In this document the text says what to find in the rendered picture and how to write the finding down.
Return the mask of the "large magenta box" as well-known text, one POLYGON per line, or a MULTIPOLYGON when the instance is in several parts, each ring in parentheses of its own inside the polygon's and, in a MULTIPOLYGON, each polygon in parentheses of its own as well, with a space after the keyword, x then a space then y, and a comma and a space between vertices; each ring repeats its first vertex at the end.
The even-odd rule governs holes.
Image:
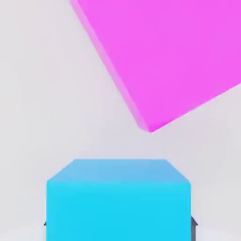
POLYGON ((70 0, 138 126, 241 84, 241 0, 70 0))

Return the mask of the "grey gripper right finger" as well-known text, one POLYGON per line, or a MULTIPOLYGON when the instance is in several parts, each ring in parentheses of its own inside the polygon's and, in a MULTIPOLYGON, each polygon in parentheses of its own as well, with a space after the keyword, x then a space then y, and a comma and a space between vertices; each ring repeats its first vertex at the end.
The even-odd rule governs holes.
POLYGON ((196 241, 196 227, 198 223, 191 217, 191 241, 196 241))

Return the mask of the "small cyan cube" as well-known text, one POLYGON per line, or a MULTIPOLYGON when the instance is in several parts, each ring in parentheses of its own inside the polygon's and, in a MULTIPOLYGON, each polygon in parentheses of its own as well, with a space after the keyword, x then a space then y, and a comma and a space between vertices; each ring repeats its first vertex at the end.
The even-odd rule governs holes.
POLYGON ((191 241, 191 184, 166 160, 74 160, 46 195, 46 241, 191 241))

